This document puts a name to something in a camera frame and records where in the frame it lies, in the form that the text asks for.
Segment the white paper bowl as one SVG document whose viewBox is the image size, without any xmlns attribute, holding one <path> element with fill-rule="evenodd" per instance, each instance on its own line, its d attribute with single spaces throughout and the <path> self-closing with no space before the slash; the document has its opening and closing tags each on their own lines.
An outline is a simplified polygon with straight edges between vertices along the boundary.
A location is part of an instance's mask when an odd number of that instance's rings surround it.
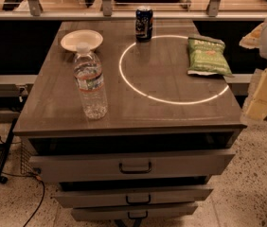
<svg viewBox="0 0 267 227">
<path fill-rule="evenodd" d="M 103 42 L 103 37 L 96 31 L 81 29 L 67 33 L 61 39 L 61 47 L 67 51 L 75 52 L 77 44 L 87 43 L 95 51 Z"/>
</svg>

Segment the grey drawer cabinet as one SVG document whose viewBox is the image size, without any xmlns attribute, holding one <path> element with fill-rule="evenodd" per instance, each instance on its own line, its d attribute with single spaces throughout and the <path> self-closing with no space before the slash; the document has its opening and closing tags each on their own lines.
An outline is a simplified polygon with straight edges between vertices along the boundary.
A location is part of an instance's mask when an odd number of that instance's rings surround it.
<svg viewBox="0 0 267 227">
<path fill-rule="evenodd" d="M 94 22 L 108 98 L 99 120 L 84 115 L 71 53 L 53 44 L 14 132 L 33 156 L 231 149 L 240 106 L 224 78 L 187 73 L 190 21 L 162 20 L 138 43 L 133 21 Z M 209 185 L 214 175 L 54 183 L 59 192 Z"/>
</svg>

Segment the blue soda can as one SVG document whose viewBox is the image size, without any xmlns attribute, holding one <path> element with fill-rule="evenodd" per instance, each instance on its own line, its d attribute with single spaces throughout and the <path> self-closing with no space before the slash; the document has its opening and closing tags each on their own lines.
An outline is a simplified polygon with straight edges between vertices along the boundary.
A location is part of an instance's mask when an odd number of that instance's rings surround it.
<svg viewBox="0 0 267 227">
<path fill-rule="evenodd" d="M 153 12 L 149 6 L 140 6 L 135 12 L 135 37 L 139 42 L 146 42 L 152 35 Z"/>
</svg>

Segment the metal shelf rail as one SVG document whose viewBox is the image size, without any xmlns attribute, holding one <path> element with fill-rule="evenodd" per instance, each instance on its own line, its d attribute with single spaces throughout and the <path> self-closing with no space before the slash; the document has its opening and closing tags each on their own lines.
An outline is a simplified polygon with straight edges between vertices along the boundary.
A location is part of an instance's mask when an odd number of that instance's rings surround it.
<svg viewBox="0 0 267 227">
<path fill-rule="evenodd" d="M 149 6 L 156 18 L 261 20 L 265 0 L 0 0 L 0 20 L 133 18 Z"/>
</svg>

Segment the green chip bag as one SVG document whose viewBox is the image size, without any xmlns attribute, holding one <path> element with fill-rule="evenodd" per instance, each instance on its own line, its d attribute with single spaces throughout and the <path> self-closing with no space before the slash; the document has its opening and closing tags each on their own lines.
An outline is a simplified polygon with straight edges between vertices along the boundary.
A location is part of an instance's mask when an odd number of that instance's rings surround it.
<svg viewBox="0 0 267 227">
<path fill-rule="evenodd" d="M 231 69 L 223 55 L 225 44 L 222 40 L 201 35 L 188 37 L 189 75 L 232 77 Z"/>
</svg>

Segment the clear plastic water bottle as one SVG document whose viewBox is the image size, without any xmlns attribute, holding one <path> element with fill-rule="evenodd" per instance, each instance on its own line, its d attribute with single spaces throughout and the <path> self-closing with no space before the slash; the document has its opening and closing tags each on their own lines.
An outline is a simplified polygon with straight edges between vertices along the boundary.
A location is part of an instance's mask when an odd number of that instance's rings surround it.
<svg viewBox="0 0 267 227">
<path fill-rule="evenodd" d="M 86 117 L 92 120 L 104 117 L 108 111 L 108 102 L 102 64 L 88 43 L 76 46 L 73 74 Z"/>
</svg>

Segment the black bar leaning on floor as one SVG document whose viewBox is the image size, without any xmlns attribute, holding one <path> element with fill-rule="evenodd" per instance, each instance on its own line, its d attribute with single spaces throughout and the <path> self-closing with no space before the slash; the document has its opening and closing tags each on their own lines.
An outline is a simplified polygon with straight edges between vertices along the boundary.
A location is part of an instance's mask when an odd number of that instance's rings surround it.
<svg viewBox="0 0 267 227">
<path fill-rule="evenodd" d="M 5 166 L 6 160 L 8 158 L 9 149 L 10 149 L 10 146 L 11 146 L 11 143 L 12 143 L 12 140 L 13 140 L 13 136 L 14 136 L 13 129 L 15 127 L 16 122 L 17 122 L 16 119 L 12 120 L 7 140 L 3 144 L 3 149 L 2 149 L 2 152 L 1 152 L 1 155 L 0 155 L 0 183 L 6 183 L 7 180 L 8 180 L 8 178 L 3 176 L 2 173 L 3 173 L 3 168 Z"/>
</svg>

